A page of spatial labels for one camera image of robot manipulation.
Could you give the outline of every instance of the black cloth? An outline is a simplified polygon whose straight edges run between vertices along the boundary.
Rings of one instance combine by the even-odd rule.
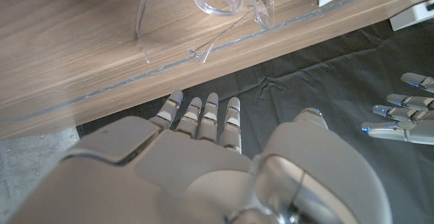
[[[434,21],[397,32],[384,21],[186,89],[181,110],[193,97],[205,101],[216,92],[222,122],[230,97],[237,96],[243,154],[253,157],[279,124],[292,121],[306,107],[319,108],[329,129],[358,150],[379,175],[394,223],[434,223],[434,146],[370,138],[360,129],[362,122],[388,120],[372,113],[373,105],[387,105],[388,94],[433,96],[399,80],[407,72],[434,76],[433,57]],[[164,100],[77,129],[83,136],[127,115],[150,118]]]

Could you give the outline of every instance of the robotic hand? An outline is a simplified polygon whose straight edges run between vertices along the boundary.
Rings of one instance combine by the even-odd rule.
[[[401,80],[434,93],[434,79],[405,73]],[[399,108],[375,105],[372,112],[396,119],[398,122],[368,123],[361,129],[372,137],[434,145],[434,98],[390,94],[387,101]]]
[[[237,98],[220,145],[217,94],[201,119],[194,98],[168,130],[181,101],[175,91],[154,118],[126,117],[84,137],[10,223],[392,222],[379,178],[319,110],[280,125],[250,160],[241,154]]]

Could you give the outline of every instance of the wooden table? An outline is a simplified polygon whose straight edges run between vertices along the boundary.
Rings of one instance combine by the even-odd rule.
[[[187,51],[227,29],[193,0],[0,0],[0,138],[98,119],[390,18],[424,0],[275,0],[275,28],[253,20],[223,37],[205,64]]]

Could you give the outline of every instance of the robot finger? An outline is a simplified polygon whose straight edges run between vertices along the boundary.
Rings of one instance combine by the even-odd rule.
[[[202,101],[200,98],[194,98],[187,108],[184,116],[182,116],[175,132],[181,132],[188,135],[190,138],[195,137],[197,123],[199,122],[199,114],[201,113]]]
[[[201,125],[197,133],[197,139],[208,140],[216,143],[217,140],[217,108],[218,95],[211,93],[205,103]]]
[[[368,123],[361,125],[361,130],[368,132],[371,137],[385,138],[411,143],[434,144],[433,137],[434,121],[421,122],[383,122]]]
[[[391,119],[405,121],[411,120],[418,111],[416,109],[394,108],[384,105],[375,105],[372,107],[372,112]]]
[[[414,73],[405,73],[401,76],[401,80],[416,88],[434,93],[434,79],[432,77],[426,77]]]
[[[226,110],[224,129],[220,136],[220,145],[241,153],[241,129],[239,119],[240,102],[238,98],[231,98]]]
[[[180,90],[175,90],[170,94],[157,115],[150,118],[150,121],[163,129],[168,129],[175,118],[182,99],[184,99],[184,94]]]
[[[408,109],[434,110],[434,98],[390,94],[387,96],[387,101]]]

